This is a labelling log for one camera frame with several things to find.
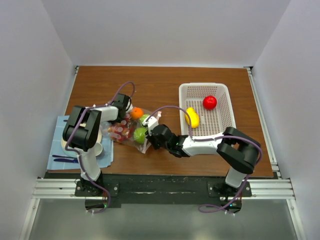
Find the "orange fake orange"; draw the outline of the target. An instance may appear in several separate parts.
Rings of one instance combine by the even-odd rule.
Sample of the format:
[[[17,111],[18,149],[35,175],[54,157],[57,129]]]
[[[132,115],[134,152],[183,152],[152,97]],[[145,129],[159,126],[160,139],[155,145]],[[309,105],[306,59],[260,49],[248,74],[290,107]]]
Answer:
[[[134,120],[141,118],[143,115],[144,115],[144,111],[142,108],[139,108],[139,107],[134,107],[130,112],[130,116]]]

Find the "green fake apple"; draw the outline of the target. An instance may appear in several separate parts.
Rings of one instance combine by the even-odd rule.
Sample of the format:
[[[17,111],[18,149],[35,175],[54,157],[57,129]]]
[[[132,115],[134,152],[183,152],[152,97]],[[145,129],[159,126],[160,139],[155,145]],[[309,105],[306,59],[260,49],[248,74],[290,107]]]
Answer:
[[[144,144],[146,139],[146,132],[148,130],[145,127],[138,127],[133,132],[133,139],[138,144]]]

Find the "clear zip top bag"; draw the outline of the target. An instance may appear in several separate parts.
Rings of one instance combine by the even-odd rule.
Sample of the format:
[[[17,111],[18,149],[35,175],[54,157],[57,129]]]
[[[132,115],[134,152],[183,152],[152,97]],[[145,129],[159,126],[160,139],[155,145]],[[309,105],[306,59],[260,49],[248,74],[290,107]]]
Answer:
[[[105,121],[101,123],[101,133],[114,142],[135,147],[139,152],[145,154],[151,143],[145,135],[148,130],[142,123],[151,113],[149,110],[134,107],[121,122]]]

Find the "red fake cherry bunch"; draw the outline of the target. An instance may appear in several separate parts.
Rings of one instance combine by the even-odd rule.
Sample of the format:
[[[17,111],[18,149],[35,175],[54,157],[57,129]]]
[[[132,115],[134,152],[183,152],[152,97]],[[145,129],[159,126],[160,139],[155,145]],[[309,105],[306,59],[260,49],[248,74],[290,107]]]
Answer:
[[[120,123],[115,123],[107,128],[107,132],[113,141],[124,143],[133,136],[135,124],[129,120],[123,120]]]

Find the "yellow fake lemon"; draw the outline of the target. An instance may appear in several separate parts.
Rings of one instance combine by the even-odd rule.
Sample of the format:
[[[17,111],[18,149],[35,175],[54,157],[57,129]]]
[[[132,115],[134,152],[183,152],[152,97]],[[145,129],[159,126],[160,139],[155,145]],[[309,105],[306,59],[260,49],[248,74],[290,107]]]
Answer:
[[[192,129],[195,129],[200,125],[200,118],[192,107],[186,109],[185,120]]]

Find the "white plastic basket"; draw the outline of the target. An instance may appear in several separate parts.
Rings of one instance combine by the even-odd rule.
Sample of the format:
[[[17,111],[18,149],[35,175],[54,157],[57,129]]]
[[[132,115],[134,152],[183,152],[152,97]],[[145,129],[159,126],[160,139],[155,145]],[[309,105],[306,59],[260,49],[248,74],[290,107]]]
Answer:
[[[199,116],[199,126],[192,129],[194,137],[222,133],[228,127],[236,127],[233,106],[228,87],[222,83],[193,82],[179,86],[179,107],[192,107]],[[203,107],[203,99],[214,96],[217,106],[212,110]]]

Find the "red fake apple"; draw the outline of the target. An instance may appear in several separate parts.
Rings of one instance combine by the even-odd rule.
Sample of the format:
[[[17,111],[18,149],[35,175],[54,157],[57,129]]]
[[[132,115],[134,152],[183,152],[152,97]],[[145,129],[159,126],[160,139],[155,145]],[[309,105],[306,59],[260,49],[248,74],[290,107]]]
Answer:
[[[206,110],[213,110],[217,107],[217,105],[218,105],[218,100],[216,99],[216,97],[212,95],[206,96],[202,101],[202,106]]]

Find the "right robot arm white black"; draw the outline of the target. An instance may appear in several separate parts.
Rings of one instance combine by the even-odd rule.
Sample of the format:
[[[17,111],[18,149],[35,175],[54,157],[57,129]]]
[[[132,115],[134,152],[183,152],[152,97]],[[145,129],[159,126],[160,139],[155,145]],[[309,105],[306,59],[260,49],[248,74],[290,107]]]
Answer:
[[[176,135],[165,124],[149,127],[145,137],[154,149],[163,148],[177,158],[197,155],[219,155],[229,165],[223,192],[230,197],[240,190],[243,180],[254,172],[262,158],[260,143],[234,127],[211,136]]]

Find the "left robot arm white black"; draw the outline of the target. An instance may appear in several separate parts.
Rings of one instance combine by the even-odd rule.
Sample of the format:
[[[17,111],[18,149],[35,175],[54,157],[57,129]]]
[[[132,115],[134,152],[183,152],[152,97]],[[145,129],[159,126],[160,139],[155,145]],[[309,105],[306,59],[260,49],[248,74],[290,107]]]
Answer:
[[[132,108],[131,97],[122,93],[118,93],[112,101],[103,105],[73,107],[65,124],[62,139],[66,142],[65,150],[76,153],[81,170],[81,191],[92,196],[99,196],[106,191],[94,150],[100,124],[120,123]]]

